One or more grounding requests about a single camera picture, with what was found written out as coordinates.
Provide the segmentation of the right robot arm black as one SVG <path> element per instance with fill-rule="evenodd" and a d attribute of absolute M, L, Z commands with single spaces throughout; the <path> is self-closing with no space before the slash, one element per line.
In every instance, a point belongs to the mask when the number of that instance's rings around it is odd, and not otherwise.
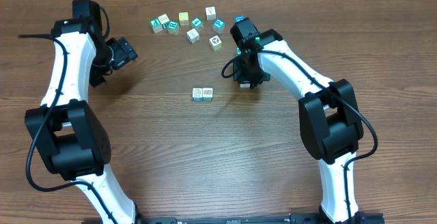
<path fill-rule="evenodd" d="M 230 77 L 254 88 L 275 78 L 298 101 L 304 147 L 318 161 L 322 201 L 317 214 L 291 214 L 290 223 L 383 223 L 382 214 L 358 209 L 354 196 L 354 162 L 378 148 L 377 135 L 359 112 L 352 85 L 333 81 L 307 65 L 274 29 L 263 33 L 249 18 L 230 34 L 239 54 L 229 61 Z"/>

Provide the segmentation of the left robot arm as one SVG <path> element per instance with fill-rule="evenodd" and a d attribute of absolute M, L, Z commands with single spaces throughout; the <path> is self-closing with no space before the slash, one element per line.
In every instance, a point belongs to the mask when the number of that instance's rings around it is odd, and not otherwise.
<path fill-rule="evenodd" d="M 40 106 L 25 113 L 33 139 L 25 166 L 28 183 L 53 192 L 78 187 L 101 223 L 144 223 L 110 166 L 107 132 L 88 104 L 89 87 L 137 58 L 125 38 L 109 37 L 107 13 L 92 0 L 74 0 L 72 18 L 58 20 L 42 39 L 53 41 L 51 81 Z"/>

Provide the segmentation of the white block blue edge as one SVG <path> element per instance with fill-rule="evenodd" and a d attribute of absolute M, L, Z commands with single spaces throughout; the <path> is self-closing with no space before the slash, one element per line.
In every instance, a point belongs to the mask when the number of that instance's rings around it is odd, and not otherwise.
<path fill-rule="evenodd" d="M 192 99 L 193 101 L 202 101 L 203 100 L 203 89 L 195 87 L 192 91 Z"/>

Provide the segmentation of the white block monkey picture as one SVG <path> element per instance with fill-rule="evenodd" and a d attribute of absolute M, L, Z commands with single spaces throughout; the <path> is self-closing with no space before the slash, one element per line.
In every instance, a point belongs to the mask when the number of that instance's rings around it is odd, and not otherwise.
<path fill-rule="evenodd" d="M 250 88 L 250 83 L 243 83 L 243 84 L 240 84 L 240 88 Z"/>

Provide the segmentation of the white block green edge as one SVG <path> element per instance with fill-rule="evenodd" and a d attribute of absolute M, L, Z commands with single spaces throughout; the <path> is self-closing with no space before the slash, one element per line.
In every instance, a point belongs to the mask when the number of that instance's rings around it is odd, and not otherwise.
<path fill-rule="evenodd" d="M 203 101 L 213 100 L 213 89 L 211 87 L 204 87 L 202 89 Z"/>

